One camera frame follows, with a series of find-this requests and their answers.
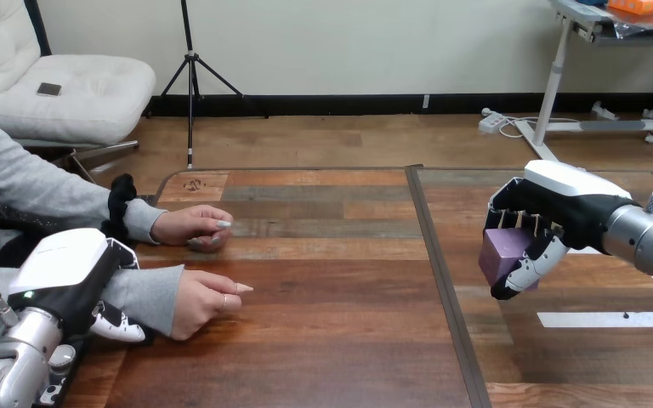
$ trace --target white wall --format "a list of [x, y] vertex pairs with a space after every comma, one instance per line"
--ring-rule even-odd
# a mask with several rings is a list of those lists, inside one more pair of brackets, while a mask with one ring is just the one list
[[[55, 54], [146, 61], [156, 71], [155, 93], [183, 59], [179, 0], [39, 4]], [[189, 7], [196, 52], [245, 94], [539, 93], [559, 37], [547, 0], [190, 0]], [[653, 48], [572, 40], [563, 90], [653, 92]], [[203, 94], [229, 92], [203, 69], [199, 78]], [[186, 89], [183, 74], [173, 92]]]

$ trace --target smartphone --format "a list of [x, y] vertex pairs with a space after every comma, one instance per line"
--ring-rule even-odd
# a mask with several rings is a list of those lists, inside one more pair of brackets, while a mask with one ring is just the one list
[[41, 85], [36, 91], [36, 95], [41, 96], [59, 96], [61, 93], [61, 85], [56, 85], [53, 83], [41, 82]]

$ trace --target human hand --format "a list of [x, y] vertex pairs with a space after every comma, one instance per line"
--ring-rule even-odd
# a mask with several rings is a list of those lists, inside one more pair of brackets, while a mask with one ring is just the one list
[[151, 238], [167, 245], [189, 245], [196, 251], [211, 252], [231, 238], [234, 217], [212, 206], [195, 206], [165, 212], [151, 226]]
[[171, 338], [186, 340], [219, 313], [238, 310], [241, 307], [239, 295], [251, 291], [250, 286], [235, 283], [225, 276], [185, 270], [176, 292]]

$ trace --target black tripod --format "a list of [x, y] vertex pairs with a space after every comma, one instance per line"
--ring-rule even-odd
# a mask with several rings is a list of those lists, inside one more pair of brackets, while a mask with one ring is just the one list
[[199, 82], [196, 80], [196, 63], [198, 62], [201, 64], [204, 68], [206, 68], [209, 72], [211, 72], [217, 79], [219, 79], [221, 82], [224, 83], [229, 89], [234, 91], [234, 93], [241, 98], [241, 100], [245, 101], [249, 107], [255, 111], [258, 112], [259, 116], [263, 116], [264, 119], [268, 119], [269, 116], [265, 114], [261, 109], [259, 109], [245, 94], [239, 92], [239, 89], [234, 88], [233, 85], [231, 85], [228, 81], [224, 79], [223, 76], [220, 76], [218, 72], [212, 69], [211, 66], [207, 65], [206, 62], [204, 62], [200, 57], [199, 54], [194, 52], [194, 48], [191, 46], [191, 27], [189, 25], [189, 12], [186, 9], [186, 0], [181, 0], [181, 14], [184, 16], [184, 31], [186, 33], [186, 48], [189, 50], [189, 53], [184, 56], [184, 62], [181, 63], [181, 66], [179, 69], [176, 71], [175, 74], [173, 74], [173, 77], [171, 78], [171, 81], [169, 81], [169, 84], [167, 85], [166, 88], [164, 88], [164, 92], [162, 92], [162, 100], [166, 98], [167, 92], [169, 89], [171, 89], [171, 86], [173, 83], [176, 81], [176, 78], [179, 77], [179, 74], [181, 74], [181, 71], [184, 70], [184, 67], [188, 64], [189, 65], [189, 78], [191, 78], [191, 81], [189, 81], [189, 153], [188, 153], [188, 158], [187, 158], [187, 164], [186, 168], [192, 168], [191, 165], [191, 156], [193, 153], [192, 150], [192, 133], [194, 130], [194, 99], [196, 99], [196, 103], [200, 102], [203, 97], [199, 93]]

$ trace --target gray sweater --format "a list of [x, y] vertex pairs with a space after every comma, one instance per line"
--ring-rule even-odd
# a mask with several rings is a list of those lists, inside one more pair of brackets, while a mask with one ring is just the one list
[[[109, 190], [28, 153], [0, 129], [0, 204], [23, 213], [57, 218], [66, 228], [99, 228], [109, 218], [108, 197]], [[155, 243], [150, 237], [151, 226], [162, 213], [142, 200], [130, 201], [124, 222], [131, 238]], [[0, 248], [19, 234], [0, 229]], [[104, 300], [168, 335], [183, 269], [119, 271], [106, 288]], [[0, 291], [4, 295], [17, 272], [0, 269]]]

